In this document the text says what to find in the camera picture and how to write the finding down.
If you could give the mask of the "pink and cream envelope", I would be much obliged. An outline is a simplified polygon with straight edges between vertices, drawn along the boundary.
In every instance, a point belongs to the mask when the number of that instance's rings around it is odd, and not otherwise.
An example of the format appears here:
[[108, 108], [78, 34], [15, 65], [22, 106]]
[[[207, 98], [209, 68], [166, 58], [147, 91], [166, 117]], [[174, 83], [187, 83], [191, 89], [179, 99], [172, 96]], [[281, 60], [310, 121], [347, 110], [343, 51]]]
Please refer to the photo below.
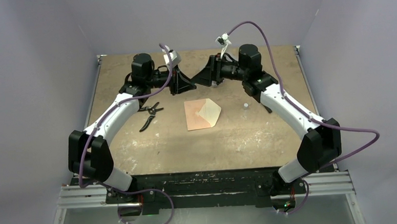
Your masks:
[[221, 107], [210, 98], [184, 102], [187, 130], [209, 129], [217, 124]]

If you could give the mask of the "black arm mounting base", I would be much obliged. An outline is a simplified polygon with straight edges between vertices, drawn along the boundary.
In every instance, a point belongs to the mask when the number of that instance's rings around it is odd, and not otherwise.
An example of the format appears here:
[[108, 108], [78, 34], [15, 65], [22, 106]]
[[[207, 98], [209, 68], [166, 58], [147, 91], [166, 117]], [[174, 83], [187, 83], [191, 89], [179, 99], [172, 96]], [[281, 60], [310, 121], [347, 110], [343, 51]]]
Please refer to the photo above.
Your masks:
[[231, 169], [219, 171], [135, 175], [126, 193], [106, 189], [108, 205], [135, 203], [143, 215], [159, 214], [162, 209], [255, 206], [267, 208], [277, 204], [272, 197], [287, 200], [307, 191], [301, 179], [282, 183], [277, 167]]

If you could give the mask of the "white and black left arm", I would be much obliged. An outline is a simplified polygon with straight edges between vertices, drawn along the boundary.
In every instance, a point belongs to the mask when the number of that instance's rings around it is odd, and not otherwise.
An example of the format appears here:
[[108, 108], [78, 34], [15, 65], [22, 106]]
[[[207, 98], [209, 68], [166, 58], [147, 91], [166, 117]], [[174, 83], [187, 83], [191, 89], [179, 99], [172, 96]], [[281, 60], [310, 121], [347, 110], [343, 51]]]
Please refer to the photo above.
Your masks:
[[135, 178], [116, 167], [110, 145], [125, 122], [135, 113], [148, 111], [155, 114], [155, 106], [144, 104], [153, 96], [152, 89], [161, 92], [168, 88], [172, 95], [196, 89], [196, 85], [179, 69], [181, 56], [173, 49], [164, 49], [164, 64], [158, 67], [147, 53], [133, 57], [131, 72], [126, 75], [113, 103], [91, 125], [82, 131], [74, 130], [68, 139], [68, 165], [70, 172], [78, 174], [81, 188], [98, 182], [118, 190], [125, 202], [138, 197], [138, 188], [132, 183]]

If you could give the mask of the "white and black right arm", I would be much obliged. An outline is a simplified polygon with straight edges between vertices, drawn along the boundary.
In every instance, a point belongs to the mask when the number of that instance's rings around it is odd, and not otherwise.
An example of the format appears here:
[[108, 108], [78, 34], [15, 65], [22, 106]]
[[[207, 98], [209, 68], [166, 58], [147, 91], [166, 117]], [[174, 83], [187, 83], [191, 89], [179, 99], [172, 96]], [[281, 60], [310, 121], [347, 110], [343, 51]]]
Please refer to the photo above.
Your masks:
[[257, 46], [245, 44], [238, 52], [236, 60], [230, 55], [226, 58], [211, 55], [191, 81], [208, 87], [224, 79], [238, 80], [247, 95], [278, 114], [298, 134], [301, 143], [296, 158], [273, 175], [273, 188], [278, 193], [286, 193], [293, 181], [316, 172], [342, 153], [340, 131], [336, 129], [339, 123], [333, 118], [325, 120], [291, 100], [281, 82], [263, 70]]

